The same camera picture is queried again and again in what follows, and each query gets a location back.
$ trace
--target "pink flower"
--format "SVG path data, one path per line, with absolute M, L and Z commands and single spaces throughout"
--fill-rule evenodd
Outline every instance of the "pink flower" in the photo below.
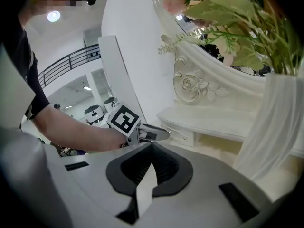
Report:
M 185 0 L 164 0 L 162 6 L 171 15 L 175 15 L 187 7 Z
M 230 54 L 224 55 L 224 62 L 226 66 L 230 66 L 233 63 L 233 56 Z

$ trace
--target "ceiling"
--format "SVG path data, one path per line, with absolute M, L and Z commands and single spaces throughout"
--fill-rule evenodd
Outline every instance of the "ceiling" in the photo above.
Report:
M 93 78 L 95 80 L 99 94 L 107 91 L 107 83 L 105 82 L 105 73 L 102 69 L 93 72 Z M 85 75 L 75 79 L 68 83 L 64 87 L 57 90 L 55 93 L 48 97 L 48 101 L 51 105 L 59 104 L 61 110 L 64 110 L 67 106 L 74 106 L 90 97 L 92 92 L 85 90 L 83 87 L 89 87 L 89 83 Z
M 93 6 L 79 2 L 75 7 L 58 8 L 61 16 L 57 22 L 49 22 L 46 14 L 33 17 L 26 24 L 30 44 L 37 47 L 73 31 L 84 31 L 100 25 L 106 1 L 97 0 Z

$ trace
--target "mirror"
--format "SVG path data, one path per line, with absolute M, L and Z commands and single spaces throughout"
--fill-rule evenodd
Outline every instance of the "mirror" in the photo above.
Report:
M 176 23 L 179 25 L 179 27 L 186 33 L 189 34 L 190 31 L 195 31 L 199 28 L 202 30 L 204 29 L 206 23 L 203 21 L 195 21 L 192 19 L 189 19 L 187 16 L 183 14 L 176 14 L 173 15 L 173 18 L 175 19 Z M 199 35 L 198 38 L 207 38 L 207 35 Z M 214 44 L 208 44 L 208 45 L 198 45 L 202 50 L 205 50 L 209 54 L 211 54 L 213 57 L 215 57 L 217 60 L 223 62 L 224 57 L 219 53 L 219 49 Z M 249 67 L 244 66 L 231 66 L 231 68 L 234 68 L 235 70 L 238 70 L 240 72 L 256 75 L 256 76 L 266 76 L 267 73 L 272 72 L 273 70 L 264 65 L 264 68 L 259 71 L 254 71 Z
M 111 95 L 111 90 L 102 69 L 92 72 L 98 94 L 102 103 Z M 99 99 L 95 99 L 86 75 L 83 75 L 62 88 L 58 89 L 48 97 L 52 106 L 59 105 L 60 111 L 73 117 L 74 119 L 87 123 L 84 112 L 90 106 L 100 104 Z

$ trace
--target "white console table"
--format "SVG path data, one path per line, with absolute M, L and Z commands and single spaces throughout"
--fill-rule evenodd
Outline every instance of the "white console table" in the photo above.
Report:
M 243 142 L 255 120 L 256 112 L 218 107 L 176 104 L 158 115 L 161 126 L 171 132 L 174 141 L 194 147 L 201 134 Z M 304 158 L 302 136 L 290 154 Z

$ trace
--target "floor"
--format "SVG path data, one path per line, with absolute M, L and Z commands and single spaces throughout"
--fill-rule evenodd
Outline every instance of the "floor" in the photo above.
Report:
M 242 146 L 242 143 L 240 142 L 203 134 L 196 142 L 195 147 L 189 147 L 171 139 L 159 141 L 158 143 L 167 143 L 189 151 L 209 155 L 230 166 L 233 165 Z M 303 170 L 304 159 L 290 155 L 280 168 L 267 174 L 264 178 L 255 181 L 255 183 L 264 191 L 271 201 L 275 201 L 293 190 Z M 156 186 L 156 173 L 153 165 L 151 165 L 137 187 L 139 216 L 141 216 L 152 204 L 152 189 Z
M 188 147 L 171 139 L 167 139 L 163 143 L 215 157 L 230 166 L 233 165 L 242 145 L 240 142 L 203 134 L 195 147 Z M 272 201 L 275 201 L 293 190 L 303 170 L 304 159 L 290 155 L 280 168 L 272 171 L 264 178 L 255 181 L 255 183 Z

